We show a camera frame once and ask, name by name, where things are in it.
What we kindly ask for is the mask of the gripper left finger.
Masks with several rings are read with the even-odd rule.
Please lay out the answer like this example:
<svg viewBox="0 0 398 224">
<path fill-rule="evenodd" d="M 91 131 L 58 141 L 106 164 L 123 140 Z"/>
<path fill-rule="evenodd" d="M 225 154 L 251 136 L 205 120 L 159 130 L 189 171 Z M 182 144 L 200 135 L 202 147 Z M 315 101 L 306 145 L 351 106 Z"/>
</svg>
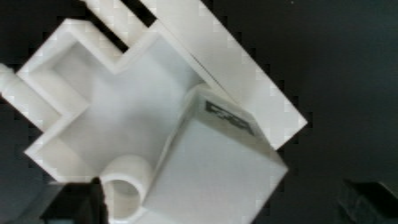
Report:
<svg viewBox="0 0 398 224">
<path fill-rule="evenodd" d="M 51 184 L 11 224 L 109 224 L 100 179 Z"/>
</svg>

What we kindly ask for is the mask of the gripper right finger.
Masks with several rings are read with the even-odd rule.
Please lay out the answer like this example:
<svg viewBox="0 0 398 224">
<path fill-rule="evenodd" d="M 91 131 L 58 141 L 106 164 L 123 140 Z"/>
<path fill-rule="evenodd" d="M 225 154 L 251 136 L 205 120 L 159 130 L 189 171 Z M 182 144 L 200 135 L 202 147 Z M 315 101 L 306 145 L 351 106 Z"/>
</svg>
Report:
<svg viewBox="0 0 398 224">
<path fill-rule="evenodd" d="M 344 181 L 335 224 L 398 224 L 398 182 Z"/>
</svg>

